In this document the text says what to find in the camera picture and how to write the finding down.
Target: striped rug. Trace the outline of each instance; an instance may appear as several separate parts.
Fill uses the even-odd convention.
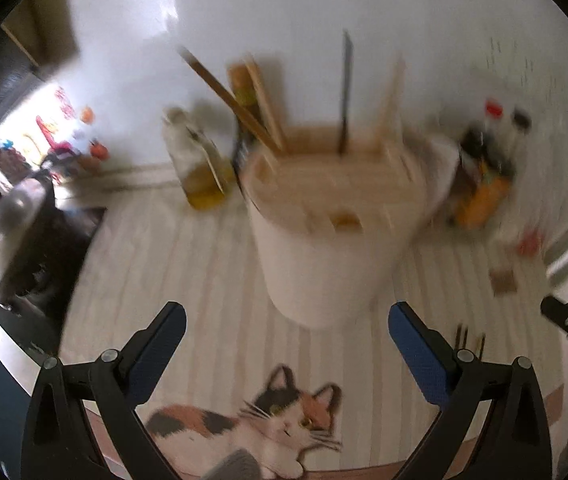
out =
[[[404,460],[436,410],[423,400],[388,336],[388,308],[397,300],[408,301],[449,342],[459,322],[470,327],[470,343],[486,332],[486,361],[529,356],[544,396],[562,383],[558,332],[539,314],[549,291],[540,261],[428,231],[416,237],[388,286],[359,317],[343,328],[312,332],[270,303],[238,194],[209,212],[193,211],[181,190],[170,186],[82,202],[106,205],[108,212],[68,309],[64,363],[121,348],[168,300],[187,311],[185,338],[150,401],[138,408],[144,421],[175,403],[235,415],[242,400],[253,399],[284,363],[302,390],[333,382],[343,391],[335,425],[343,450],[307,453],[307,470]],[[495,298],[489,272],[505,268],[513,270],[518,291]],[[477,436],[485,412],[478,413],[467,438]]]

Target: oil bottle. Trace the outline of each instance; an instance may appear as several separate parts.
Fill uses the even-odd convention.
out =
[[[233,168],[184,110],[164,110],[161,134],[189,204],[204,210],[223,202],[232,189]]]

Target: red object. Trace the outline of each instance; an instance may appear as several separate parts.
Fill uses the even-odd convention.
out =
[[[35,118],[35,122],[37,123],[37,126],[39,126],[39,130],[41,131],[43,136],[46,137],[46,142],[48,142],[51,149],[57,150],[61,148],[62,150],[69,150],[71,153],[74,153],[72,144],[67,140],[62,140],[62,142],[56,142],[54,140],[54,138],[52,137],[52,132],[48,129],[48,126],[46,126],[46,123],[40,116],[37,116]]]
[[[520,256],[532,258],[540,253],[543,244],[544,235],[538,229],[531,229],[524,233],[518,244],[517,252]]]
[[[97,139],[93,139],[93,141],[90,143],[90,154],[102,161],[108,160],[110,156],[107,147]]]
[[[497,101],[493,101],[492,99],[486,100],[485,105],[486,115],[490,115],[494,119],[500,119],[504,114],[504,108],[500,105]]]

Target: stove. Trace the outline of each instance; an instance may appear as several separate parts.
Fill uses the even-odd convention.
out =
[[[105,211],[57,210],[22,290],[0,304],[1,327],[39,365],[59,351],[68,304]]]

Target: black bottle cap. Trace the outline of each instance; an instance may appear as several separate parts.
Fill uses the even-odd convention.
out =
[[[513,111],[512,120],[513,124],[515,124],[515,126],[521,129],[523,133],[528,134],[528,131],[530,130],[531,121],[530,117],[526,112],[518,108],[515,108],[515,111]]]

